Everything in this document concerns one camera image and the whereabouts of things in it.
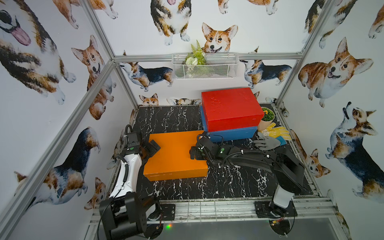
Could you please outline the artificial fern with white flower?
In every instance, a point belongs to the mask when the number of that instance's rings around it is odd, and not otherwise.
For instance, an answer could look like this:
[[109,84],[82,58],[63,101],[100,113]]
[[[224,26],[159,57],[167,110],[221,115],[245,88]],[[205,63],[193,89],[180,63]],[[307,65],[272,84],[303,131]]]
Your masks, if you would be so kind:
[[202,76],[207,70],[206,54],[198,41],[196,41],[196,46],[191,44],[191,49],[192,52],[185,58],[184,69],[187,77],[197,78],[198,76]]

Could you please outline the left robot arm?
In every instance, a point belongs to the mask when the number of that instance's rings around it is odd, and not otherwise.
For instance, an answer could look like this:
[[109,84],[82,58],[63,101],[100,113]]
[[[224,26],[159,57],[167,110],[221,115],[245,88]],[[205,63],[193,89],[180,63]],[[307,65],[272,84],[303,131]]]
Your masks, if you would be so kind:
[[123,130],[122,149],[115,155],[120,172],[109,198],[99,206],[100,222],[108,240],[125,240],[147,232],[148,219],[163,217],[163,210],[156,197],[139,198],[137,183],[139,172],[160,146],[146,141],[131,125]]

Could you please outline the blue shoebox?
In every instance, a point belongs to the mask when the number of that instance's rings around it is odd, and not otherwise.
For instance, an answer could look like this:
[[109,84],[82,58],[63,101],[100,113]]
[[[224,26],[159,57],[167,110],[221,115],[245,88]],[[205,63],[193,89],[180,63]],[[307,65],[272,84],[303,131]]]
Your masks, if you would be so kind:
[[200,106],[200,112],[201,112],[204,131],[208,133],[208,136],[210,137],[210,140],[213,143],[242,140],[242,139],[251,139],[254,136],[255,132],[257,132],[258,130],[258,127],[249,127],[249,128],[240,128],[240,129],[211,132],[208,130],[208,125],[206,123],[203,106]]

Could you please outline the blue cloth piece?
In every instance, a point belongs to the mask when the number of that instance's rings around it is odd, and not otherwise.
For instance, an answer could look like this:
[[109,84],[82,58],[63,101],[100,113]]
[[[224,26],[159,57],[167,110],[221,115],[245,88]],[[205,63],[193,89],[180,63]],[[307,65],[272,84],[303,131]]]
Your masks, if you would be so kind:
[[287,144],[287,141],[282,136],[278,136],[276,139],[279,140],[280,146],[284,146]]

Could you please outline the aluminium front rail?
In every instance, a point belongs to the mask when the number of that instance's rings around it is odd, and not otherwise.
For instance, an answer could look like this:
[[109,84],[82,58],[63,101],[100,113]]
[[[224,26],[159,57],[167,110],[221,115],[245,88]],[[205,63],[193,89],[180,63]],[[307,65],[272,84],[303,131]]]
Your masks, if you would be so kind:
[[[270,202],[271,197],[244,199],[207,199],[193,201],[161,201],[162,204],[175,205],[173,220],[158,219],[148,224],[162,222],[202,223],[227,221],[260,221],[257,217],[255,203]],[[338,209],[330,198],[294,198],[297,219],[334,217]]]

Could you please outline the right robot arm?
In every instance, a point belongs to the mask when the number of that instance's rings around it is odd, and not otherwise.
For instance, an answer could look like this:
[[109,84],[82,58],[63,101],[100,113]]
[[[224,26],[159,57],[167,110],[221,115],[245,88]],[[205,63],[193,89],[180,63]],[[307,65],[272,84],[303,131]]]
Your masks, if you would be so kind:
[[272,173],[278,183],[271,201],[273,207],[286,209],[295,195],[311,192],[304,186],[305,165],[283,148],[279,140],[259,134],[254,143],[257,150],[219,145],[204,132],[197,136],[197,143],[189,153],[192,160],[206,160],[216,167],[249,167]]

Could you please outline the orange shoebox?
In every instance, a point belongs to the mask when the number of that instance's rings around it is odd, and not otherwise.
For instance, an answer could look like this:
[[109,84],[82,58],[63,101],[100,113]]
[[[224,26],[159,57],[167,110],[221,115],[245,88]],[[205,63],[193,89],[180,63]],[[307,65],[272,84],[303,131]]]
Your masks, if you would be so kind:
[[205,160],[192,160],[190,149],[203,131],[151,134],[161,149],[145,164],[143,175],[151,182],[200,178],[208,175]]

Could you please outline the potted green plant with flower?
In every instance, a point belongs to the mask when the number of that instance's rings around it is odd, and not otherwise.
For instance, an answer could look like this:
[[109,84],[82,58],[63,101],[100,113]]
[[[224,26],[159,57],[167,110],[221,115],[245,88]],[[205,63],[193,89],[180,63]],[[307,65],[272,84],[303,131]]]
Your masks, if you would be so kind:
[[264,116],[262,117],[259,125],[258,125],[258,131],[265,130],[275,119],[275,113],[266,107],[262,107],[262,111],[264,113]]

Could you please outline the grey work glove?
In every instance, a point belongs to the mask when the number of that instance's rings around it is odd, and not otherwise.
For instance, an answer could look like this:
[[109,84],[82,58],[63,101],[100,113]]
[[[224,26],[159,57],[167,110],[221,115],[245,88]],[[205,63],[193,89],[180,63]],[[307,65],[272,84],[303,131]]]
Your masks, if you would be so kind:
[[253,140],[253,143],[260,151],[270,151],[281,145],[278,139],[264,136],[261,132],[258,132],[257,136],[257,139]]

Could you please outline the yellow work glove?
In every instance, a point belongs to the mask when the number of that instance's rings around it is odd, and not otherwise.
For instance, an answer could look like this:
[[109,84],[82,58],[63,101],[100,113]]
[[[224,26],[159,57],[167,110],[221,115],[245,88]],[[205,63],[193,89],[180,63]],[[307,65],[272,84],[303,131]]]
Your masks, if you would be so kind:
[[261,133],[265,137],[282,137],[286,141],[292,140],[290,132],[285,127],[277,127],[276,123],[271,123],[266,129],[262,130]]

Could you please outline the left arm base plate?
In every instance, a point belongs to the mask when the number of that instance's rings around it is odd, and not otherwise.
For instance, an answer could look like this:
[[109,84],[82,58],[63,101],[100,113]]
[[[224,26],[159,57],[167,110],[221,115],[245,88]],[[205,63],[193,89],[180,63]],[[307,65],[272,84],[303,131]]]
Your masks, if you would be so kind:
[[174,221],[176,214],[175,204],[160,204],[161,207],[161,220],[163,221]]

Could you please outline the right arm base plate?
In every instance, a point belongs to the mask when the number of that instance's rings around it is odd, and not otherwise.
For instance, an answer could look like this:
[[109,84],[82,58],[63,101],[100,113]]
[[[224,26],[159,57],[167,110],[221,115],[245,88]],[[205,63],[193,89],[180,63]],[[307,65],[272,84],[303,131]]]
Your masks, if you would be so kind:
[[254,205],[258,218],[280,219],[298,216],[293,201],[290,201],[285,209],[275,205],[272,201],[258,201],[254,202]]

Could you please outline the red shoebox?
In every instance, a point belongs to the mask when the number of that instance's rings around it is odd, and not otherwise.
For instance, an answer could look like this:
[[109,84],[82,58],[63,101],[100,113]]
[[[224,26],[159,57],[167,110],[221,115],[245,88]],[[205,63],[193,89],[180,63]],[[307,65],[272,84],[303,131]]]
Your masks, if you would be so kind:
[[264,117],[250,88],[203,92],[202,107],[210,132],[257,127]]

